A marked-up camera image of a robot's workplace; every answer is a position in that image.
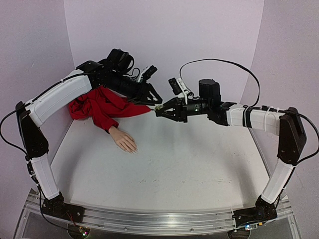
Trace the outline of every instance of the white tabletop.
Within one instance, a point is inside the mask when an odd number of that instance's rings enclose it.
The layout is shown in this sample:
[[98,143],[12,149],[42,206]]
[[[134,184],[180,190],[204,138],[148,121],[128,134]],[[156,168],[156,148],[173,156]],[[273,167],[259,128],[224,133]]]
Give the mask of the white tabletop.
[[246,128],[206,116],[188,123],[154,112],[116,119],[138,154],[123,152],[92,119],[74,120],[52,170],[66,202],[123,210],[218,210],[253,206],[268,181]]

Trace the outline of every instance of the red garment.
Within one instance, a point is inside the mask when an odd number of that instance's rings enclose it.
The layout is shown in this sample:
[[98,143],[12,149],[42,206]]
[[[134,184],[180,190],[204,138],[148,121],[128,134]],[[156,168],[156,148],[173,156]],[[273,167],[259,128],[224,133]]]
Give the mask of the red garment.
[[72,119],[92,116],[96,126],[109,131],[111,126],[119,126],[112,117],[138,116],[149,112],[150,108],[128,103],[126,98],[121,98],[111,90],[100,86],[70,102],[69,111]]

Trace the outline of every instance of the finger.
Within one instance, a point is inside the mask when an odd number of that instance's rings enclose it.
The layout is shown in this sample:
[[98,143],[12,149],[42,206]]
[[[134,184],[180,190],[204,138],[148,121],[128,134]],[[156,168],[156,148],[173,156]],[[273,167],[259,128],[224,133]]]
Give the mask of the finger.
[[137,147],[136,147],[136,144],[133,141],[127,139],[124,142],[132,151],[136,151]]
[[121,142],[121,146],[123,146],[127,152],[133,153],[132,150],[124,142]]
[[126,136],[127,136],[131,141],[135,142],[135,140],[134,140],[131,136],[129,136],[127,133],[126,133]]
[[117,143],[117,146],[120,147],[123,151],[127,152],[127,150],[120,143]]

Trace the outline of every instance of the fake hand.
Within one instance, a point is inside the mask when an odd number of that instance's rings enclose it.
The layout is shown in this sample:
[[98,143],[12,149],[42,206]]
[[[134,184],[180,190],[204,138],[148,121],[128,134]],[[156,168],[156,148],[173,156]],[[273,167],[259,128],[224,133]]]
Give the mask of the fake hand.
[[135,144],[135,141],[127,133],[120,131],[114,126],[110,127],[109,133],[116,145],[122,150],[129,153],[137,153],[137,146]]

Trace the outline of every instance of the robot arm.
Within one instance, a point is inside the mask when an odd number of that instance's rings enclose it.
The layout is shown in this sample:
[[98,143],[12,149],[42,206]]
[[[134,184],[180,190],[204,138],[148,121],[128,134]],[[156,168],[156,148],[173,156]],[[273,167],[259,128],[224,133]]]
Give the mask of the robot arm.
[[256,206],[234,212],[237,227],[251,222],[263,223],[277,217],[275,201],[285,188],[300,154],[306,143],[306,134],[302,122],[295,113],[297,109],[287,111],[272,107],[248,107],[232,102],[222,102],[219,84],[214,80],[199,81],[199,97],[188,98],[181,84],[181,78],[169,80],[177,97],[163,105],[156,106],[157,117],[187,122],[188,116],[207,115],[208,119],[224,126],[242,126],[263,130],[279,136],[278,162],[264,191],[256,201]]
[[100,62],[87,61],[72,71],[66,78],[56,83],[36,98],[16,105],[17,120],[23,145],[26,149],[27,168],[31,178],[40,186],[48,205],[44,213],[69,219],[69,211],[76,222],[81,221],[83,208],[65,204],[63,196],[54,180],[48,162],[48,141],[40,127],[57,110],[67,105],[78,96],[95,89],[100,85],[108,87],[135,104],[154,105],[162,103],[151,84],[146,80],[157,70],[151,66],[141,74],[141,81],[136,82],[126,74],[133,67],[134,60],[127,52],[113,49],[107,59]]

